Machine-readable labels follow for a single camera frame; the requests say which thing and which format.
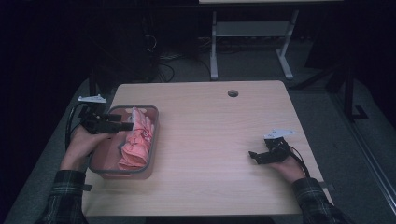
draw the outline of shirt sleeve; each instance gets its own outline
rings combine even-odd
[[[47,206],[36,224],[88,223],[81,211],[85,174],[62,170],[55,176]]]
[[[303,211],[304,224],[352,224],[354,223],[332,205],[314,178],[304,178],[292,184],[298,204]]]

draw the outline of gray carpet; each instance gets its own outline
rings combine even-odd
[[[287,58],[295,78],[286,80],[276,59],[275,48],[279,42],[264,42],[260,46],[244,48],[233,54],[219,54],[219,81],[281,80],[292,86],[319,72],[304,68],[311,43],[293,41]],[[209,81],[209,54],[200,60],[180,59],[168,65],[175,69],[172,82]],[[162,67],[170,76],[170,70]],[[337,103],[343,93],[331,95],[324,90],[327,78],[302,91],[290,91],[308,142],[317,159],[324,180],[331,187],[330,194],[337,207],[360,224],[393,224],[396,216],[390,209],[383,193],[369,169],[351,131],[357,129],[375,154],[389,181],[396,184],[393,158],[396,158],[396,132],[376,107],[370,93],[358,81],[355,82],[356,105],[361,105],[369,119],[351,124],[340,113]],[[51,182],[64,154],[64,129],[67,114],[80,95],[88,95],[88,81],[81,84],[69,108],[44,149],[35,169],[26,181],[17,201],[8,214],[6,223],[33,223],[43,210]],[[302,223],[301,216],[273,217],[278,224]],[[144,223],[143,217],[90,217],[90,223]]]

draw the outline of hand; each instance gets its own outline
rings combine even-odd
[[[82,126],[78,126],[72,135],[72,140],[62,160],[60,170],[79,171],[87,156],[103,140],[111,138],[113,134],[90,134]]]
[[[280,172],[280,174],[291,184],[298,179],[306,178],[300,164],[291,156],[288,156],[282,162],[274,162],[268,165]]]

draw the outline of wooden table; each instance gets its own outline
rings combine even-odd
[[[296,132],[286,141],[322,181],[280,81],[125,84],[115,105],[158,107],[154,170],[146,180],[108,180],[88,171],[86,184],[93,187],[83,194],[86,216],[298,214],[290,185],[248,155],[267,151],[263,136],[275,128]]]
[[[344,0],[199,0],[200,4],[217,3],[317,3],[317,2],[339,2]]]

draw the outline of white metal frame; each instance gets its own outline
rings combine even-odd
[[[217,13],[213,12],[212,51],[210,53],[210,79],[219,78],[218,60],[216,56],[217,36],[284,36],[285,42],[281,49],[276,50],[283,73],[287,79],[293,79],[286,51],[297,21],[299,11],[294,10],[289,21],[217,21]]]

